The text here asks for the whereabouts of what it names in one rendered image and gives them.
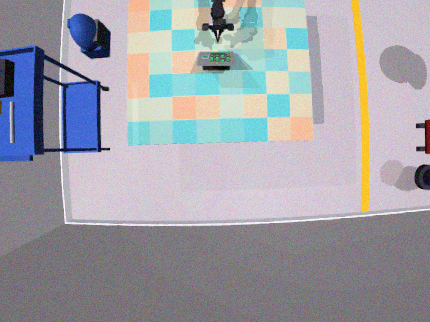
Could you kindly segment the grey switch panel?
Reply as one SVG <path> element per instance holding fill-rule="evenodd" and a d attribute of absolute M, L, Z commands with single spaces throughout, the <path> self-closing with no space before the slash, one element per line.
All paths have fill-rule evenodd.
<path fill-rule="evenodd" d="M 200 51 L 196 64 L 203 70 L 230 70 L 235 65 L 233 51 Z"/>

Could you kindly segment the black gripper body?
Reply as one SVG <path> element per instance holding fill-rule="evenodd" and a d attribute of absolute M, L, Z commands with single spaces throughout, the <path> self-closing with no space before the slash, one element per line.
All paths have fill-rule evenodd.
<path fill-rule="evenodd" d="M 219 16 L 215 16 L 214 14 L 213 14 L 213 17 L 216 17 L 216 19 L 220 18 Z M 216 31 L 215 28 L 213 27 L 213 25 L 208 25 L 208 23 L 203 23 L 202 30 L 203 31 L 207 31 L 208 28 L 211 28 L 212 31 Z M 233 25 L 233 23 L 227 23 L 227 25 L 224 27 L 224 29 L 225 28 L 227 28 L 228 31 L 233 31 L 234 30 L 234 25 Z M 220 29 L 220 31 L 224 31 L 224 29 L 223 30 Z"/>

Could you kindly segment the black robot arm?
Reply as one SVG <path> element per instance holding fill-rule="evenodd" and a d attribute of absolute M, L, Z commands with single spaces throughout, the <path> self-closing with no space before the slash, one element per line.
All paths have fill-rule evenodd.
<path fill-rule="evenodd" d="M 222 19 L 222 15 L 224 16 L 224 8 L 223 8 L 223 3 L 225 2 L 225 0 L 211 0 L 211 2 L 213 2 L 212 4 L 212 8 L 211 8 L 211 17 L 212 17 L 212 21 L 213 21 L 213 27 L 215 28 L 215 30 L 223 30 L 224 27 L 226 26 L 226 20 Z M 213 17 L 213 14 L 215 16 L 219 16 L 219 19 L 216 19 L 216 17 Z"/>

